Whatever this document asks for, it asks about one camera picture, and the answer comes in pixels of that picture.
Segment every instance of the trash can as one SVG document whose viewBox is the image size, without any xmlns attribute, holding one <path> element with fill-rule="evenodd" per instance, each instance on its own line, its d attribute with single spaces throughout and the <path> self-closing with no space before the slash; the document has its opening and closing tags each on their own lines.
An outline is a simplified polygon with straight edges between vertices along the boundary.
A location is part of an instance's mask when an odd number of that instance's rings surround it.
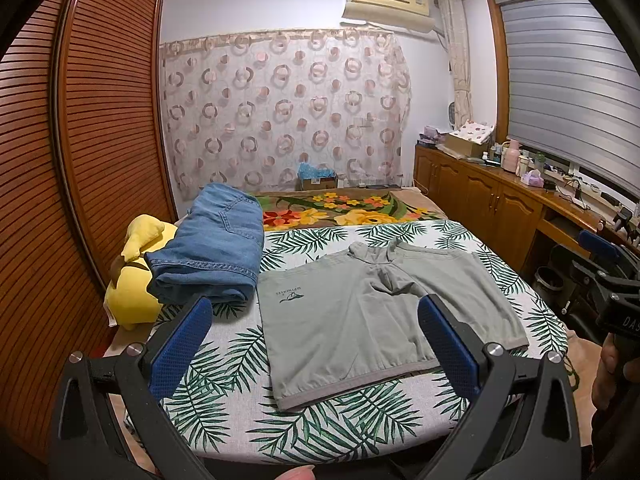
<svg viewBox="0 0 640 480">
<path fill-rule="evenodd" d="M 538 267 L 533 283 L 533 290 L 540 295 L 540 298 L 543 299 L 546 306 L 555 310 L 553 307 L 563 288 L 564 279 L 560 274 L 555 272 L 551 267 Z"/>
</svg>

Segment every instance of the air conditioner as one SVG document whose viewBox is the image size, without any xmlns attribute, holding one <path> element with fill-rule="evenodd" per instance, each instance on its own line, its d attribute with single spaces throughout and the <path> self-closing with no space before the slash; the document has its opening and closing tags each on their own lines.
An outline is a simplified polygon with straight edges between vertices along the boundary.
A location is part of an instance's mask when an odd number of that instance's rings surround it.
<svg viewBox="0 0 640 480">
<path fill-rule="evenodd" d="M 405 27 L 417 32 L 433 30 L 427 0 L 347 0 L 343 18 Z"/>
</svg>

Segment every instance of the louvered door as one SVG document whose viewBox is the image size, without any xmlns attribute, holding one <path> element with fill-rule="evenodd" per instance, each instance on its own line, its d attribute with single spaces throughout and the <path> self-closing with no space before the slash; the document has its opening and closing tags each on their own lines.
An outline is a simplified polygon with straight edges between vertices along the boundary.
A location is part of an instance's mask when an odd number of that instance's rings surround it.
<svg viewBox="0 0 640 480">
<path fill-rule="evenodd" d="M 46 0 L 0 61 L 0 426 L 43 461 L 65 360 L 113 336 L 106 269 L 129 221 L 175 221 L 161 1 Z"/>
<path fill-rule="evenodd" d="M 44 1 L 0 62 L 0 424 L 41 460 L 66 356 L 109 335 L 68 227 L 50 142 L 49 70 L 62 3 Z"/>
<path fill-rule="evenodd" d="M 98 269 L 141 213 L 175 221 L 158 135 L 161 0 L 77 0 L 63 40 L 65 169 Z"/>
</svg>

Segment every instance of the blue denim jeans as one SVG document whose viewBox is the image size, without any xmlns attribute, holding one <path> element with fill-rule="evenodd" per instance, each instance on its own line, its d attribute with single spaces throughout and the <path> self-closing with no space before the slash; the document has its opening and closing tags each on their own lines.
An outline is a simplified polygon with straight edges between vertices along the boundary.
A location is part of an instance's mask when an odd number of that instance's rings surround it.
<svg viewBox="0 0 640 480">
<path fill-rule="evenodd" d="M 247 301 L 255 291 L 263 242 L 258 201 L 233 187 L 209 184 L 174 239 L 145 253 L 152 273 L 146 291 L 160 303 L 178 305 L 193 296 Z"/>
</svg>

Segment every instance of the metal screw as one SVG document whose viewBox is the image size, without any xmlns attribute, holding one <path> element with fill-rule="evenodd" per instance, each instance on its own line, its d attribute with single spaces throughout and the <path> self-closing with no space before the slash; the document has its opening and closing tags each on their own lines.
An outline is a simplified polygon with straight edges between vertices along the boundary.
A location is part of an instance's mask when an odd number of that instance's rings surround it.
<svg viewBox="0 0 640 480">
<path fill-rule="evenodd" d="M 489 343 L 486 346 L 486 350 L 494 357 L 500 357 L 504 354 L 504 348 L 502 348 L 502 345 L 499 345 L 498 343 Z"/>
<path fill-rule="evenodd" d="M 556 352 L 555 350 L 550 350 L 546 353 L 546 358 L 549 359 L 552 363 L 558 364 L 562 361 L 562 354 Z"/>
<path fill-rule="evenodd" d="M 80 361 L 82 361 L 82 352 L 79 350 L 76 350 L 75 352 L 71 352 L 71 355 L 69 356 L 69 362 L 76 364 L 76 363 L 79 363 Z"/>
<path fill-rule="evenodd" d="M 131 343 L 129 346 L 127 346 L 127 355 L 130 355 L 131 357 L 140 355 L 142 354 L 143 348 L 144 347 L 142 346 L 142 343 Z"/>
</svg>

